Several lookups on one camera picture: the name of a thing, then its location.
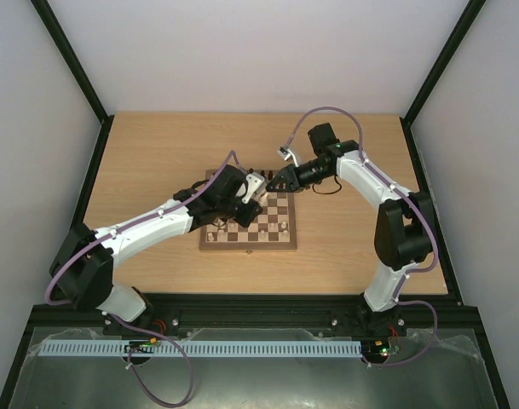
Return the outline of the wooden chess board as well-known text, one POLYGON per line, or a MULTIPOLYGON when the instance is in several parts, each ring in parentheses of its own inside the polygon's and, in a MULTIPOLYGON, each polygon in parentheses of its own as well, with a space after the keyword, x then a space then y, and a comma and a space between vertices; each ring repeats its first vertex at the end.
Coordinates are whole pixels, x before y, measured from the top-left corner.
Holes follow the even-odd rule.
POLYGON ((199 249, 202 251, 294 251, 297 248, 297 222, 294 195, 291 193, 266 192, 260 198, 262 213, 248 228, 243 228, 235 221, 216 218, 200 229, 199 249), (280 224, 286 221, 287 228, 280 224), (225 237, 219 239, 217 233, 224 229, 225 237), (259 232, 268 232, 268 239, 261 240, 259 232), (281 232, 289 231, 289 239, 282 239, 281 232), (212 232, 214 241, 207 240, 207 233, 212 232))

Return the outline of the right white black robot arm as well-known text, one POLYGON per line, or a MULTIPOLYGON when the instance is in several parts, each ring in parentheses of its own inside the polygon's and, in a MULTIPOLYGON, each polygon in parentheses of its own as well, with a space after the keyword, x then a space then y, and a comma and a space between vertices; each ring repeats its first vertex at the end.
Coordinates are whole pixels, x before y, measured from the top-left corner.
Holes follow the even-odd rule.
POLYGON ((266 185, 269 192, 299 193, 335 176, 346 181, 376 210, 374 249, 379 264, 358 313, 360 328, 370 334, 388 323, 387 310, 400 301, 411 274, 432 270, 439 251, 431 197, 412 192, 388 177, 356 141, 340 141, 329 123, 308 132, 316 158, 282 168, 266 185))

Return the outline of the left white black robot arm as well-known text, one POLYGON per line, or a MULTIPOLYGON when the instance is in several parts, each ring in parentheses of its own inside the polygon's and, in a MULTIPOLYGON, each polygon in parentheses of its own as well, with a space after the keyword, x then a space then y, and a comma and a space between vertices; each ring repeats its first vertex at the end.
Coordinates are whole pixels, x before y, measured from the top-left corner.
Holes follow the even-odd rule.
POLYGON ((134 287, 119 284, 114 271, 131 257, 167 239, 191 233, 215 221, 247 228, 261 214, 265 177, 225 165, 212 177, 175 193, 160 206, 125 222, 90 229, 73 226, 50 273, 49 305, 77 311, 100 310, 133 322, 150 306, 134 287))

